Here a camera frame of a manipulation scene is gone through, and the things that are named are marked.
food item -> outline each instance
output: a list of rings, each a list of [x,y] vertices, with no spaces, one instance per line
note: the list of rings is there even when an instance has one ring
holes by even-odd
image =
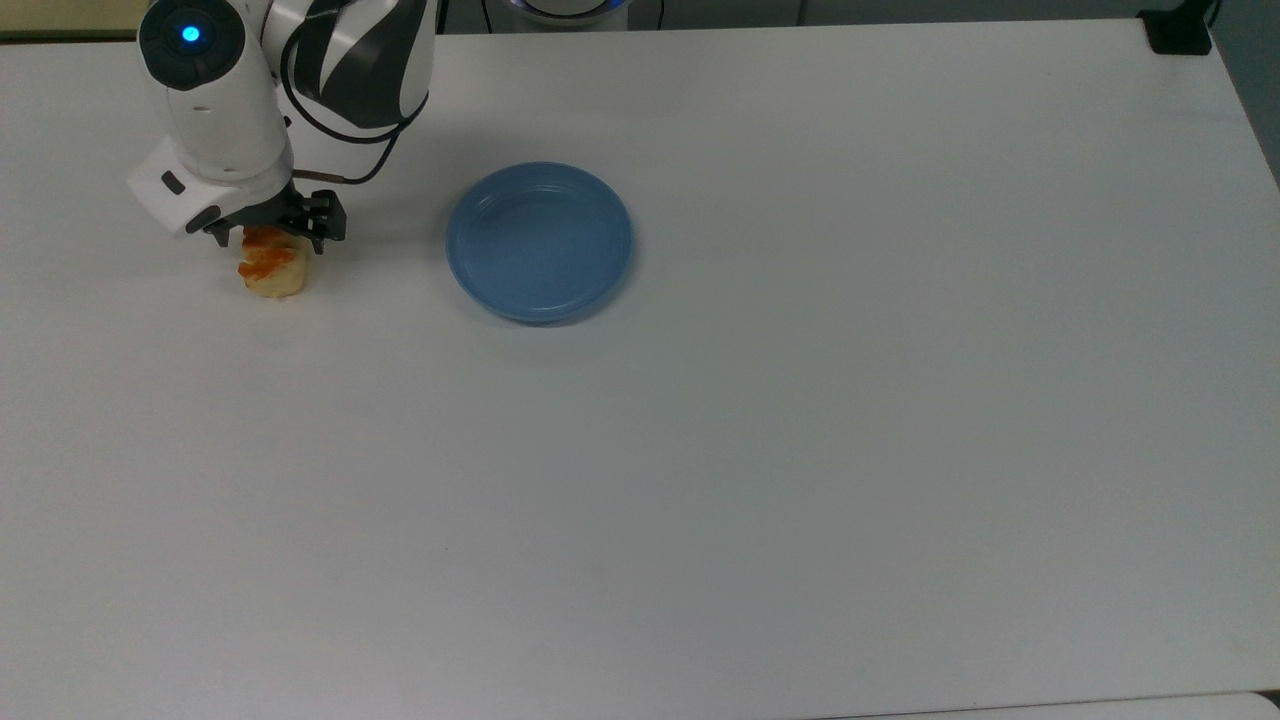
[[[244,228],[239,274],[244,287],[262,297],[284,297],[302,290],[307,255],[300,237],[273,227]]]

table surface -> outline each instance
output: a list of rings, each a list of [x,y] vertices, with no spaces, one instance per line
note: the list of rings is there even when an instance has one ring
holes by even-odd
[[[308,288],[124,176],[133,49],[0,47],[0,717],[800,719],[1280,687],[1280,193],[1134,20],[443,37]],[[294,123],[298,165],[372,149]],[[637,261],[526,328],[485,174]]]

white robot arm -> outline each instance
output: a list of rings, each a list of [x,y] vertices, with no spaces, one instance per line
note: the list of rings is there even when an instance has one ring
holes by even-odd
[[[225,246],[232,227],[269,224],[310,238],[316,252],[324,240],[343,240],[337,193],[303,197],[293,187],[275,83],[328,135],[385,142],[385,160],[426,102],[436,3],[157,0],[138,28],[138,51],[166,136],[129,176],[133,193],[179,237],[205,232]],[[296,92],[379,132],[324,127]]]

bread roll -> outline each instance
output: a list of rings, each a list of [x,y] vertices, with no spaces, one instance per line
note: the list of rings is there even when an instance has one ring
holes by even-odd
[[[239,274],[244,287],[262,297],[284,297],[302,290],[307,254],[302,238],[273,227],[244,228]]]

blue plate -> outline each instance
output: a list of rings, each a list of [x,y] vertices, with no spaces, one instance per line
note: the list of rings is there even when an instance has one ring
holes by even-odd
[[[449,269],[490,311],[561,323],[598,309],[631,263],[631,220],[595,176],[559,163],[484,178],[449,218]]]

